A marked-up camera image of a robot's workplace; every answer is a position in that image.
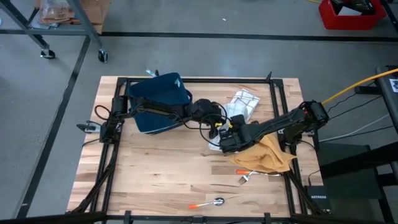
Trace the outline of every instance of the orange cloth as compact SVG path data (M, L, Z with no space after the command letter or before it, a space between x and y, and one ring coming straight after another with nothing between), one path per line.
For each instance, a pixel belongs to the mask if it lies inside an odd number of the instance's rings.
M253 147L232 155L229 161L249 170L270 173L290 170L289 162L294 158L282 152L275 136L268 134Z

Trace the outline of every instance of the white cable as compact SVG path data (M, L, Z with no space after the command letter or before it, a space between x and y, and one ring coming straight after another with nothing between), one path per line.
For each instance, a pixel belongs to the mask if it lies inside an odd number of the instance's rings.
M365 129L365 128L369 127L369 126L372 125L372 124L375 124L375 123L381 121L382 119L384 119L384 118L386 118L386 117L388 117L388 116L389 116L389 114L386 114L386 115L384 115L383 117L381 117L381 118L379 118L379 119L373 121L372 123L369 123L369 124L363 126L362 128L359 128L359 129L353 131L352 133L344 134L344 135L342 135L342 136L336 136L336 137L333 137L333 138L322 139L322 140L320 140L319 142L331 141L331 140L339 139L339 138L342 138L342 137L350 136L350 135L352 135L352 134L357 133L358 131L360 131L360 130L362 130L362 129Z

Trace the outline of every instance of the orange handle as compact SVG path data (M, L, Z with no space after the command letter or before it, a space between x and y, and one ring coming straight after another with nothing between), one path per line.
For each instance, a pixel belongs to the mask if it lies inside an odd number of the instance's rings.
M241 169L236 170L236 174L250 174L250 173L251 173L250 170L241 170Z
M197 207L199 207L199 206L198 205L188 205L188 209L195 209Z

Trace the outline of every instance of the blue bag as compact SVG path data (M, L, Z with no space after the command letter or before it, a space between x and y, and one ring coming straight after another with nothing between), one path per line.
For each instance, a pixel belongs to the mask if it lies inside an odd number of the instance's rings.
M136 83L129 88L129 96L144 97L167 105L184 105L192 102L192 94L185 89L180 74L169 73ZM132 110L137 106L130 100ZM133 116L138 130L146 134L157 134L176 128L175 122L166 116L144 112Z

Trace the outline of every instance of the metal cart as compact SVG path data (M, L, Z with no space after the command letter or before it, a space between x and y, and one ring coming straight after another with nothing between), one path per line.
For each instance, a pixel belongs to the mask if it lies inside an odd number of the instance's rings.
M29 19L26 19L19 10L10 2L10 0L0 0L0 9L7 13L9 17L21 28L21 30L1 30L0 33L7 34L26 34L36 44L38 44L42 51L40 56L46 59L55 58L55 53L50 50L50 46L44 41L42 35L87 35L99 47L98 60L106 62L108 60L108 53L104 50L102 41L87 17L84 9L80 5L80 0L67 0L73 12L79 18L81 25L60 25L58 28L50 28L48 30L36 29L29 27L30 22L39 11L35 9Z

